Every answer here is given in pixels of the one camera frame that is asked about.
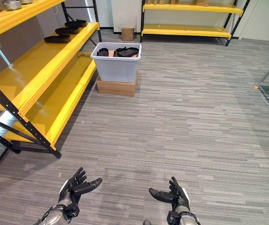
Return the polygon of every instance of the gray carpet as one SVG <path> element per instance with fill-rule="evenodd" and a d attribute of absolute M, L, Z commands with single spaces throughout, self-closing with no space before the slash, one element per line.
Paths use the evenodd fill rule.
<path fill-rule="evenodd" d="M 119 41 L 110 30 L 102 36 Z M 148 188 L 168 190 L 171 176 L 201 224 L 269 225 L 269 109 L 254 89 L 269 68 L 269 42 L 213 40 L 144 41 L 136 96 L 92 89 L 57 143 L 60 160 L 9 152 L 0 225 L 36 222 L 80 166 L 103 183 L 81 198 L 73 225 L 165 225 L 170 206 Z"/>

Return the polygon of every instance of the brown cardboard box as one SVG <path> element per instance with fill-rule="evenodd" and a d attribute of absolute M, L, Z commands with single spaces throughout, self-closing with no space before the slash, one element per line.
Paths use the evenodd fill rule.
<path fill-rule="evenodd" d="M 197 6 L 208 6 L 209 0 L 196 0 L 196 5 Z"/>
<path fill-rule="evenodd" d="M 122 28 L 122 40 L 133 41 L 134 39 L 134 28 Z"/>
<path fill-rule="evenodd" d="M 98 92 L 100 94 L 123 95 L 133 97 L 135 95 L 137 85 L 138 85 L 137 72 L 136 72 L 136 81 L 134 83 L 107 82 L 107 81 L 101 81 L 99 76 L 97 78 Z"/>

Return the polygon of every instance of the cardboard box on shelf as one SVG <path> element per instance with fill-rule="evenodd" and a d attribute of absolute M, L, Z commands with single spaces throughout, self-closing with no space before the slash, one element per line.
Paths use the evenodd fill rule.
<path fill-rule="evenodd" d="M 123 95 L 133 97 L 138 85 L 138 72 L 136 72 L 136 81 L 134 83 L 125 82 L 107 82 L 97 78 L 97 87 L 100 94 Z"/>
<path fill-rule="evenodd" d="M 134 39 L 134 28 L 122 28 L 122 40 L 133 41 Z"/>
<path fill-rule="evenodd" d="M 196 0 L 196 5 L 197 6 L 208 6 L 209 0 Z"/>

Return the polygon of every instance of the storage bin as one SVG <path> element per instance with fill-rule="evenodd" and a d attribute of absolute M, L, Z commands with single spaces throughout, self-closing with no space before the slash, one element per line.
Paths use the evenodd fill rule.
<path fill-rule="evenodd" d="M 97 56 L 98 50 L 107 48 L 108 50 L 115 50 L 117 48 L 138 48 L 137 57 L 106 57 Z M 96 67 L 102 81 L 110 82 L 126 82 L 134 83 L 136 79 L 136 71 L 138 61 L 141 56 L 142 45 L 137 43 L 110 43 L 100 42 L 97 44 L 91 54 L 94 59 Z"/>

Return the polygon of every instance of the metal container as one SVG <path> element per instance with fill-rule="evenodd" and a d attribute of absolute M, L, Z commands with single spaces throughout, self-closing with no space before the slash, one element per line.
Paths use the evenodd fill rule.
<path fill-rule="evenodd" d="M 17 10 L 22 7 L 22 4 L 20 1 L 8 0 L 4 3 L 4 6 L 7 10 Z"/>
<path fill-rule="evenodd" d="M 20 0 L 21 4 L 22 5 L 25 5 L 25 4 L 30 4 L 33 2 L 33 0 Z"/>

